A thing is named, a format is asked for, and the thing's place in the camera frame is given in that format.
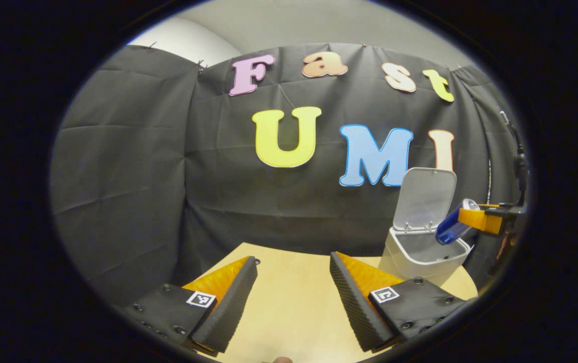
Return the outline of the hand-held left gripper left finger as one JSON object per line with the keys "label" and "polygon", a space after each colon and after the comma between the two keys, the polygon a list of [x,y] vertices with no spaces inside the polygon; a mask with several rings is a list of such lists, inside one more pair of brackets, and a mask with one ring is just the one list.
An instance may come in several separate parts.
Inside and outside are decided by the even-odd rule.
{"label": "hand-held left gripper left finger", "polygon": [[168,345],[217,356],[238,328],[257,264],[255,257],[243,257],[181,287],[164,283],[122,313]]}

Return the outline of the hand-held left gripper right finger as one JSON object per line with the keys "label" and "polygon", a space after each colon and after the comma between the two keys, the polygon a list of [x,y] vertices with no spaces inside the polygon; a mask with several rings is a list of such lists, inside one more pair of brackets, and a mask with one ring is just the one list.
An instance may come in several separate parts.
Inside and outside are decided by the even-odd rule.
{"label": "hand-held left gripper right finger", "polygon": [[363,351],[423,335],[468,303],[425,278],[402,280],[337,251],[329,271]]}

